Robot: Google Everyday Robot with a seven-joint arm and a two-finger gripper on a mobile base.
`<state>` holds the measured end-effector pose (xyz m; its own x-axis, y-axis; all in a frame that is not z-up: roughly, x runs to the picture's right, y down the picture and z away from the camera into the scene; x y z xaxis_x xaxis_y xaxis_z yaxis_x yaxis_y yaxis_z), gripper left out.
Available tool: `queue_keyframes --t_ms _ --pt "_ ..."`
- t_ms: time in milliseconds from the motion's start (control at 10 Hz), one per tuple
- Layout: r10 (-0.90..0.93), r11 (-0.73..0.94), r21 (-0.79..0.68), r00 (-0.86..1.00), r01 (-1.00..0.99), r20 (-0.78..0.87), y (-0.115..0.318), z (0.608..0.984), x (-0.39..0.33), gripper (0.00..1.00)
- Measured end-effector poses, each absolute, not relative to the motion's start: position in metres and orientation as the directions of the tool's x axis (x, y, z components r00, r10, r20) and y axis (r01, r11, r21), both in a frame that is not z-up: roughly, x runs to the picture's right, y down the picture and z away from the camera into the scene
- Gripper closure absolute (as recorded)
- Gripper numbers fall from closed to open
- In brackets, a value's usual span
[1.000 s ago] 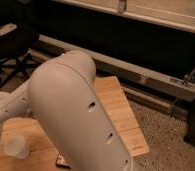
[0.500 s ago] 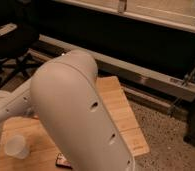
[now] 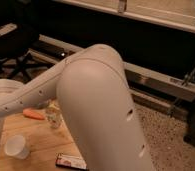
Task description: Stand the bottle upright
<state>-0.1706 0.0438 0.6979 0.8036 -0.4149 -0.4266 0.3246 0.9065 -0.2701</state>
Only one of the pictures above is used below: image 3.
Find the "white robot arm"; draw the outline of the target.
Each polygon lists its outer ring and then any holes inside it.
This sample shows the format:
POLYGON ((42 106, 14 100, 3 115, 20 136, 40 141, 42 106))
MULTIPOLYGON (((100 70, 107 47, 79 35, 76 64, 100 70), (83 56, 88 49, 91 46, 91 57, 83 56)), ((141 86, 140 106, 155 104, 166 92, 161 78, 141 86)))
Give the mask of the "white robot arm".
POLYGON ((49 99, 90 171, 155 171, 120 54, 105 44, 78 51, 0 97, 0 117, 49 99))

